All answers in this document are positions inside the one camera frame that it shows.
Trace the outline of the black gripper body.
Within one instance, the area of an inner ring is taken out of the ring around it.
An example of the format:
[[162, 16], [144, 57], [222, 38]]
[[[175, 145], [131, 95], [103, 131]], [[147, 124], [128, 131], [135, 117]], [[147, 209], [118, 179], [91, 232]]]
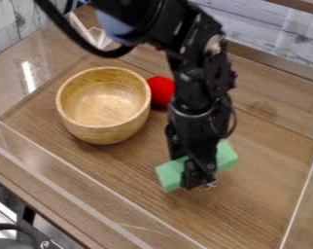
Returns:
[[199, 166], [206, 166], [217, 161], [218, 143], [226, 140], [226, 136], [215, 129], [215, 120], [211, 117], [213, 110], [202, 113], [182, 111], [173, 104], [169, 105], [169, 124], [177, 131], [179, 143], [189, 159]]

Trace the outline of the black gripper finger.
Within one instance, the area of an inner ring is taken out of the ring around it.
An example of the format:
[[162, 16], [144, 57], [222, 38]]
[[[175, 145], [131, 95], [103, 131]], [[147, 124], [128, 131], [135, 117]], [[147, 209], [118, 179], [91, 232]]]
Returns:
[[173, 125], [169, 125], [166, 127], [165, 133], [166, 133], [166, 139], [167, 139], [167, 148], [169, 148], [170, 158], [173, 160], [177, 160], [177, 159], [186, 156], [186, 152], [185, 152], [183, 147], [179, 143], [177, 131], [175, 131]]
[[191, 159], [185, 160], [181, 187], [191, 190], [195, 187], [211, 185], [215, 181], [217, 170], [215, 160], [209, 162], [206, 166], [199, 166]]

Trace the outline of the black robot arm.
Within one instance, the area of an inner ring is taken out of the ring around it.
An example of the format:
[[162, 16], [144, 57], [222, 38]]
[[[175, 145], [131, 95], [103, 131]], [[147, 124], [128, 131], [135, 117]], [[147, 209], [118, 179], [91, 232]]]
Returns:
[[142, 44], [165, 52], [175, 91], [169, 104], [170, 156], [185, 158], [181, 185], [217, 181], [218, 144], [231, 136], [238, 114], [230, 91], [238, 74], [227, 54], [222, 24], [189, 0], [91, 0], [99, 22], [127, 55]]

